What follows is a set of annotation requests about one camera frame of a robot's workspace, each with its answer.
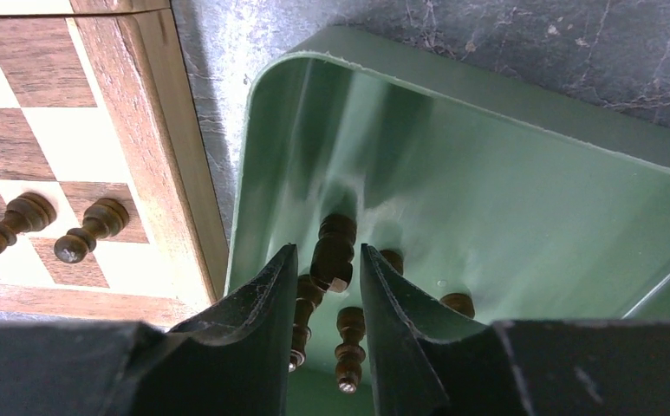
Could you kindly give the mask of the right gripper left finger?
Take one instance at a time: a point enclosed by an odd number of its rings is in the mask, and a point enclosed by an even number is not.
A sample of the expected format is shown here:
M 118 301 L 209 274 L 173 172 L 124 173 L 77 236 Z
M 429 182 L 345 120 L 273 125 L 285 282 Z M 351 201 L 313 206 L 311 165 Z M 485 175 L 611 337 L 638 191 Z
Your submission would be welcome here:
M 283 415 L 298 255 L 285 244 L 257 275 L 176 325 L 133 364 L 136 415 Z

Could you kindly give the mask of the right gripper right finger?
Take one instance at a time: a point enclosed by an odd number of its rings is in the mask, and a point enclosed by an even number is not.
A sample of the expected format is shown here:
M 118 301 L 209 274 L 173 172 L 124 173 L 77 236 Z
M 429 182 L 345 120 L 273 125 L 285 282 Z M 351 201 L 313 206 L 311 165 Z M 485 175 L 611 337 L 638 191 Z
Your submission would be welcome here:
M 493 329 L 441 304 L 375 247 L 361 247 L 360 285 L 379 415 L 493 415 L 483 346 Z

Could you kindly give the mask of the dark chess piece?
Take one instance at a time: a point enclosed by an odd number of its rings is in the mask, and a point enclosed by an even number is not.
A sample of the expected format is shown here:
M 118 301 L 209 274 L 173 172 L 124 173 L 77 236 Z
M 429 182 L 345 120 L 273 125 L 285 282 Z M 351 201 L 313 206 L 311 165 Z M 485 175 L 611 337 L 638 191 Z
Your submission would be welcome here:
M 16 243 L 19 234 L 42 231 L 56 218 L 54 206 L 40 194 L 25 192 L 12 199 L 0 220 L 0 254 Z
M 129 223 L 126 208 L 117 200 L 101 198 L 83 213 L 81 227 L 72 228 L 55 241 L 54 254 L 64 263 L 80 263 L 99 240 L 118 235 Z

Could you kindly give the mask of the wooden chess board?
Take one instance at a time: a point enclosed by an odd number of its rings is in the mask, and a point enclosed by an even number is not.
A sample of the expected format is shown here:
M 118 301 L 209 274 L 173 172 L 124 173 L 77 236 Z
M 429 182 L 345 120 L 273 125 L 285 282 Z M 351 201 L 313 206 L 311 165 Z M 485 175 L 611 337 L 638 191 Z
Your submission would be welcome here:
M 170 327 L 224 294 L 228 243 L 167 1 L 0 1 L 0 220 L 57 218 L 0 254 L 0 311 Z M 128 225 L 64 263 L 101 198 Z

